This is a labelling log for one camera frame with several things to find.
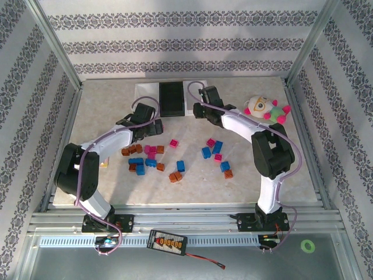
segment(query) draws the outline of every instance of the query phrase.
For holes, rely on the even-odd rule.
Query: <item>patterned wallpaper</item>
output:
[[[41,0],[82,80],[286,77],[325,0]]]
[[[341,1],[293,87],[364,279],[373,279],[372,18],[368,1]]]
[[[0,0],[0,279],[12,279],[76,94],[23,0]]]

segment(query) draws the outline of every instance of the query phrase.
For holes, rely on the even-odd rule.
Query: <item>table surface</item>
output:
[[[113,127],[116,121],[131,112],[136,83],[172,80],[90,80],[84,83],[82,97],[73,126],[70,141],[76,144],[88,142]],[[254,95],[277,99],[279,106],[287,105],[281,79],[263,78],[216,78],[208,79],[215,85],[224,104],[244,109],[244,103]],[[142,153],[131,157],[122,156],[120,150],[110,156],[107,168],[100,168],[98,190],[113,205],[167,204],[167,203],[238,203],[257,202],[260,193],[260,174],[252,161],[252,146],[239,135],[211,125],[194,117],[162,118],[164,133],[140,141],[145,145],[164,145],[163,155],[156,160],[166,169],[160,172],[146,167],[145,176],[128,171],[129,158],[146,158]],[[284,125],[287,135],[300,147],[297,130],[291,113]],[[206,141],[214,138],[224,142],[223,160],[230,162],[234,177],[224,179],[219,164],[212,158],[203,159],[201,149]],[[176,149],[168,146],[171,139],[180,144]],[[183,160],[186,170],[183,179],[170,183],[168,175],[177,171],[176,161]],[[315,202],[315,191],[307,165],[286,180],[280,191],[283,202]],[[54,205],[72,205],[73,199],[59,188]]]

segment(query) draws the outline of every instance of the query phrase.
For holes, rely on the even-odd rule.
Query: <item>green ring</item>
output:
[[[306,244],[309,244],[311,246],[311,248],[307,249],[305,247]],[[305,239],[301,242],[301,249],[302,249],[303,252],[311,254],[315,251],[315,243],[313,243],[312,241],[310,241],[308,239]]]

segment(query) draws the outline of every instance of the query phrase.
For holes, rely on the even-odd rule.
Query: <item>stuffed toy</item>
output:
[[[277,100],[270,101],[263,96],[254,96],[245,102],[245,114],[252,115],[257,118],[273,121],[274,123],[284,124],[286,115],[290,112],[290,106],[286,105],[283,108],[277,107]]]

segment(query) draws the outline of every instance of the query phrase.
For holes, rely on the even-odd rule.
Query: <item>orange toy block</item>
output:
[[[170,178],[171,183],[176,183],[177,182],[177,178],[175,176],[175,173],[171,173],[168,178]]]
[[[164,171],[164,164],[163,163],[157,163],[157,170]]]
[[[180,181],[182,179],[182,175],[179,171],[175,172],[174,174],[175,174],[175,177],[178,181]]]
[[[157,146],[157,153],[164,153],[164,146]]]
[[[130,165],[129,165],[129,171],[130,172],[136,172],[136,163],[131,163]]]
[[[122,149],[121,153],[122,153],[122,156],[129,156],[131,154],[129,152],[129,149]]]
[[[137,150],[136,150],[136,146],[135,146],[135,145],[129,147],[129,152],[130,152],[131,154],[135,153],[136,151],[137,151]]]
[[[225,179],[231,179],[231,178],[233,178],[232,170],[226,170],[226,171],[224,171],[224,178]]]
[[[137,151],[137,153],[142,153],[142,145],[141,144],[136,145],[136,151]]]

